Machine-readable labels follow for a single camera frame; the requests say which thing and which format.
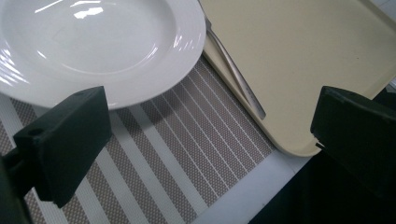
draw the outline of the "white plate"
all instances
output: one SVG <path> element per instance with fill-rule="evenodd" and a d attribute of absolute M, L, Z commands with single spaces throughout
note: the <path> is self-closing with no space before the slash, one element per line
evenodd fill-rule
<path fill-rule="evenodd" d="M 53 107 L 105 86 L 110 109 L 175 86 L 198 61 L 196 0 L 8 0 L 0 3 L 0 92 Z"/>

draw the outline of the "tray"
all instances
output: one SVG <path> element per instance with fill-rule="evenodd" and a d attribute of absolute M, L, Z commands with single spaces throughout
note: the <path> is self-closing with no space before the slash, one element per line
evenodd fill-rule
<path fill-rule="evenodd" d="M 309 131 L 322 86 L 374 98 L 396 76 L 396 25 L 368 0 L 202 0 L 267 116 L 259 119 L 215 45 L 204 55 L 280 150 L 319 153 Z"/>

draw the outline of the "striped placemat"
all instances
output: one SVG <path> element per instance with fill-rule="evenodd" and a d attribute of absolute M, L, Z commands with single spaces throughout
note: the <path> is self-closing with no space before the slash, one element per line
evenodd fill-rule
<path fill-rule="evenodd" d="M 0 94 L 1 153 L 45 111 Z M 191 223 L 275 149 L 204 58 L 110 119 L 113 136 L 70 203 L 26 195 L 35 223 Z"/>

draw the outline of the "plate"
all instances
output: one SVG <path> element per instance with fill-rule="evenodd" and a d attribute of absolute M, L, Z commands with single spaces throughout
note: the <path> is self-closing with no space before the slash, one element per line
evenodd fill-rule
<path fill-rule="evenodd" d="M 95 86 L 110 109 L 147 101 L 186 76 L 205 43 L 195 0 L 9 0 L 0 13 L 0 92 L 44 107 Z"/>

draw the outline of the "tabletop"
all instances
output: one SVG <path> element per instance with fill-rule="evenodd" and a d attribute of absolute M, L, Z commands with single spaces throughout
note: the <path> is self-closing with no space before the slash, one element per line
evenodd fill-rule
<path fill-rule="evenodd" d="M 0 94 L 1 154 L 46 111 Z M 109 113 L 113 135 L 65 207 L 25 196 L 34 223 L 247 223 L 309 160 L 277 151 L 204 57 Z"/>

